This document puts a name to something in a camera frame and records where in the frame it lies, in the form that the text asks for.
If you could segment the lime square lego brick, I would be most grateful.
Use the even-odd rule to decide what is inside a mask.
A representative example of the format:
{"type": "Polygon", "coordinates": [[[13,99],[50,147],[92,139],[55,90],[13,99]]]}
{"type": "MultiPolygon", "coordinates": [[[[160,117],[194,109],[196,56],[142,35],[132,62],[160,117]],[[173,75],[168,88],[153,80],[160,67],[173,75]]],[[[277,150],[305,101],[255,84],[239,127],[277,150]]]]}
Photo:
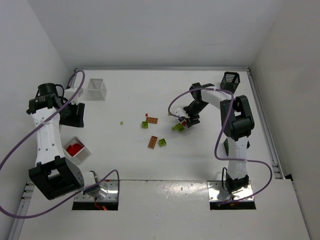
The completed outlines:
{"type": "Polygon", "coordinates": [[[167,142],[164,138],[158,140],[158,144],[160,147],[164,147],[167,145],[167,142]]]}

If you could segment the orange lego brick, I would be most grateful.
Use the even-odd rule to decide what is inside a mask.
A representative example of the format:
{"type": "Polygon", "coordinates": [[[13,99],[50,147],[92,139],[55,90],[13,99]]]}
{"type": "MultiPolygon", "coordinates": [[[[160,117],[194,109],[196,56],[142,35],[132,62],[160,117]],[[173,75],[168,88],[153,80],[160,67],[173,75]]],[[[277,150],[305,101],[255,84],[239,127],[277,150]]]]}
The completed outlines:
{"type": "Polygon", "coordinates": [[[151,136],[150,141],[148,143],[148,148],[154,149],[156,146],[158,138],[156,136],[151,136]]]}
{"type": "Polygon", "coordinates": [[[157,124],[158,123],[158,118],[156,117],[146,117],[146,121],[150,124],[157,124]]]}

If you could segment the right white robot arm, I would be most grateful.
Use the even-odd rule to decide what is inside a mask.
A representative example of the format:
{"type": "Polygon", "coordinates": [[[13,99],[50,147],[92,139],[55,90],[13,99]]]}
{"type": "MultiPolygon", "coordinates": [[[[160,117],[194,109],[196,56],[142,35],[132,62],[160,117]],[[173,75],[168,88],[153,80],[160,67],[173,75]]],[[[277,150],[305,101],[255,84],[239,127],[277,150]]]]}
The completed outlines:
{"type": "Polygon", "coordinates": [[[249,184],[247,171],[247,149],[250,146],[249,136],[255,127],[254,118],[248,98],[245,95],[234,97],[237,86],[229,83],[217,88],[212,83],[201,85],[194,83],[189,88],[193,101],[182,109],[182,118],[188,128],[200,123],[200,112],[212,105],[220,110],[221,132],[226,136],[224,142],[228,166],[225,170],[225,190],[230,194],[249,184]]]}

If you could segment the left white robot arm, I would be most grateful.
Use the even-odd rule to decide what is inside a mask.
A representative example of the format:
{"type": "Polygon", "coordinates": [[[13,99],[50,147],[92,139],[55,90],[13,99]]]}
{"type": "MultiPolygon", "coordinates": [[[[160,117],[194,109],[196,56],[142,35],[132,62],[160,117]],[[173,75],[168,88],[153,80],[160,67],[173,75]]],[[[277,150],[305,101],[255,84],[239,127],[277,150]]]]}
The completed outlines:
{"type": "Polygon", "coordinates": [[[84,143],[74,137],[67,145],[62,144],[61,126],[84,127],[85,104],[72,101],[63,107],[65,100],[58,94],[56,84],[44,83],[38,86],[26,111],[39,128],[35,167],[29,169],[28,175],[48,200],[77,190],[90,194],[88,187],[98,181],[93,171],[82,173],[78,167],[90,156],[84,143]]]}

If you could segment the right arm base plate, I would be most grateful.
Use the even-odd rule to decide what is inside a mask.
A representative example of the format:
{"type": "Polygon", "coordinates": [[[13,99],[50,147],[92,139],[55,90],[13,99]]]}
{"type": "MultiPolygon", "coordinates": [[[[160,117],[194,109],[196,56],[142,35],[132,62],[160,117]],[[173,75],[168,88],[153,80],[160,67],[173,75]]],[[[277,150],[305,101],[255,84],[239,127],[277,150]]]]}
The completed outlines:
{"type": "Polygon", "coordinates": [[[239,201],[240,199],[241,202],[254,201],[254,197],[251,196],[253,194],[251,182],[249,182],[247,187],[242,187],[238,190],[233,191],[232,193],[224,190],[220,181],[208,181],[207,189],[210,203],[239,201]]]}

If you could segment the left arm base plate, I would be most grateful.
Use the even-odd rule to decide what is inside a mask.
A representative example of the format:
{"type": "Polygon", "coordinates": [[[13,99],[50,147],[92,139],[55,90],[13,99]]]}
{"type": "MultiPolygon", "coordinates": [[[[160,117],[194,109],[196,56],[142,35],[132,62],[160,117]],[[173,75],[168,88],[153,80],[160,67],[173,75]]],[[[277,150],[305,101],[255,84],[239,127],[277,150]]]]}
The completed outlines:
{"type": "Polygon", "coordinates": [[[106,180],[100,184],[100,190],[96,193],[77,194],[73,201],[75,203],[117,203],[118,198],[118,181],[106,180]]]}

